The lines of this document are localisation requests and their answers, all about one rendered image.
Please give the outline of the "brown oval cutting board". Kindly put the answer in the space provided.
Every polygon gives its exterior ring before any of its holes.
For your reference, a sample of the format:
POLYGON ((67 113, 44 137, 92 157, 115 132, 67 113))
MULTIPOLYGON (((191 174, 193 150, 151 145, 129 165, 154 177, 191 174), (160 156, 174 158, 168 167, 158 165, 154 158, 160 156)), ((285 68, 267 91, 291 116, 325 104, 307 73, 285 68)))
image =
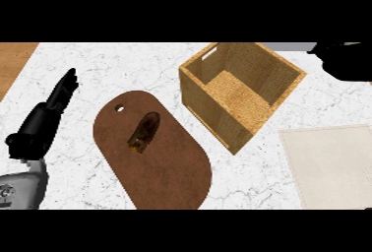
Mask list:
POLYGON ((213 171, 199 144, 155 96, 120 94, 103 106, 93 124, 95 142, 140 209, 198 209, 205 201, 213 171), (140 120, 157 113, 158 129, 142 152, 129 140, 140 120))

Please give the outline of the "dark brown oblong object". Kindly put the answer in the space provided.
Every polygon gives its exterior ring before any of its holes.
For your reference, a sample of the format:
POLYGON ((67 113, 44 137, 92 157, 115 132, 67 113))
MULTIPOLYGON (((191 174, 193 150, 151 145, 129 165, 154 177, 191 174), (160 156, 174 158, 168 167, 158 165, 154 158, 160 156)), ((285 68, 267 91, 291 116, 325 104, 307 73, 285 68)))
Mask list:
POLYGON ((157 129, 160 126, 160 114, 157 112, 149 112, 142 118, 137 129, 129 139, 129 148, 139 153, 152 141, 157 129))

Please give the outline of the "grey flat strip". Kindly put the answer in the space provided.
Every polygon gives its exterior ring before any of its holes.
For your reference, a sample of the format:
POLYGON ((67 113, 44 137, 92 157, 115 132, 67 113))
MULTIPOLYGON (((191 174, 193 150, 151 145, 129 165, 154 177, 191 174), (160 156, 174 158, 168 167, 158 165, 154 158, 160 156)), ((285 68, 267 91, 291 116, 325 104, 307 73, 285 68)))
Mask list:
POLYGON ((273 51, 310 51, 316 43, 315 42, 264 42, 264 45, 273 51))

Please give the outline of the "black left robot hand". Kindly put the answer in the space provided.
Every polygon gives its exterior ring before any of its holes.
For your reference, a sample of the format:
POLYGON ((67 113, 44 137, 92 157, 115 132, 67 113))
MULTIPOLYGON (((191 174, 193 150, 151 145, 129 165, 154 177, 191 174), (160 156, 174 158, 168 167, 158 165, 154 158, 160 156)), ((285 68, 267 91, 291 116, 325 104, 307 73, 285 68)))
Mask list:
POLYGON ((68 107, 72 93, 78 88, 75 69, 71 68, 58 81, 46 102, 31 110, 19 131, 6 138, 9 157, 21 160, 38 160, 49 151, 59 121, 68 107))

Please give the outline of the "square wicker basket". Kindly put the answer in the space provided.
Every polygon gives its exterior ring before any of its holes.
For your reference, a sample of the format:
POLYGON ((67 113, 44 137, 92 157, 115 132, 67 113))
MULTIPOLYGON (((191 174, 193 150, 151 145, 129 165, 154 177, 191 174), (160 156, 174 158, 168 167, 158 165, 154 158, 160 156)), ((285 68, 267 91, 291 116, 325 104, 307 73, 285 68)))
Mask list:
POLYGON ((179 66, 182 102, 235 154, 306 78, 260 42, 214 42, 179 66))

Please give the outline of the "brown wooden panel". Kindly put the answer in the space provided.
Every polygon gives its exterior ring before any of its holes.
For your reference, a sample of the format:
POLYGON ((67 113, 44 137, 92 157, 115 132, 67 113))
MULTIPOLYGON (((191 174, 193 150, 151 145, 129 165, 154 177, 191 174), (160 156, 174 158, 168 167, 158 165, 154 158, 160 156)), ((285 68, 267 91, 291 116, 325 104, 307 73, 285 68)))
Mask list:
POLYGON ((38 45, 37 42, 0 42, 0 101, 38 45))

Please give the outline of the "beige placemat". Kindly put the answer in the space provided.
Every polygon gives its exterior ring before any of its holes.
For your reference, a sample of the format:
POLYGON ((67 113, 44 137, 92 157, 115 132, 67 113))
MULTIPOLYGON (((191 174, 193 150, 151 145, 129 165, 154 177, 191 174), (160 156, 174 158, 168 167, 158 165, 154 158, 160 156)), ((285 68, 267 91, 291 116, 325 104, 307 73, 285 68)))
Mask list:
POLYGON ((279 136, 303 208, 372 208, 372 128, 282 130, 279 136))

